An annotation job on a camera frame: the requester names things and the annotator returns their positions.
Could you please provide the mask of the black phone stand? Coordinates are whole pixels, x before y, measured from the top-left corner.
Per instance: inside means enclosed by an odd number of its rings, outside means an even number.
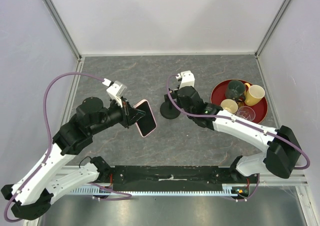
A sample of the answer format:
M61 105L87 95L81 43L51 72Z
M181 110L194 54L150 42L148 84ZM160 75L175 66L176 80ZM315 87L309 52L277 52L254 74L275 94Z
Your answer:
M176 105L181 108L181 103L178 99L178 89L170 89L169 92ZM164 102L160 106L160 114L168 120L176 119L181 114L181 112L173 106L168 94L164 95Z

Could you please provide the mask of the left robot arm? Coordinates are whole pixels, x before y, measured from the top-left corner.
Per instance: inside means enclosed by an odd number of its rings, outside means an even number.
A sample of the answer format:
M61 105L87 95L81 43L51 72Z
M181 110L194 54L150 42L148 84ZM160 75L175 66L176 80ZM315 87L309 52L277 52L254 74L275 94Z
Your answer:
M5 209L11 210L15 216L15 219L10 219L5 212L6 221L35 220L71 190L87 183L106 182L111 167L100 156L91 158L86 165L58 180L53 178L64 165L93 143L94 135L116 124L125 128L137 125L153 130L156 127L153 112L145 99L134 107L125 99L120 104L112 100L106 108L100 98L86 98L69 122L54 135L50 147L33 169L18 183L2 187L1 193L8 201Z

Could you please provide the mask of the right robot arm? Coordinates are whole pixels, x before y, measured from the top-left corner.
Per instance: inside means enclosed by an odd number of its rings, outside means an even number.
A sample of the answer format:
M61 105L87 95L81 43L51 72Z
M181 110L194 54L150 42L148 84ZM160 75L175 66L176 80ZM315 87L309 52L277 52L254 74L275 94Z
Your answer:
M238 156L229 168L229 177L235 183L255 174L272 173L288 179L301 155L301 147L286 126L279 129L256 124L240 118L222 107L204 102L193 86L185 86L176 93L179 106L196 125L234 136L260 152Z

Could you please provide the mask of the phone with pink case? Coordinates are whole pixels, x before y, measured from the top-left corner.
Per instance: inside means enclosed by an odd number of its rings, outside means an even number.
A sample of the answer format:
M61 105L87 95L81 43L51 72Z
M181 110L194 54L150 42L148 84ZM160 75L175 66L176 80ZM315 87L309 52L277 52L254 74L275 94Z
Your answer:
M141 111L143 116L135 123L140 135L145 138L150 135L157 127L157 123L149 102L142 99L134 108Z

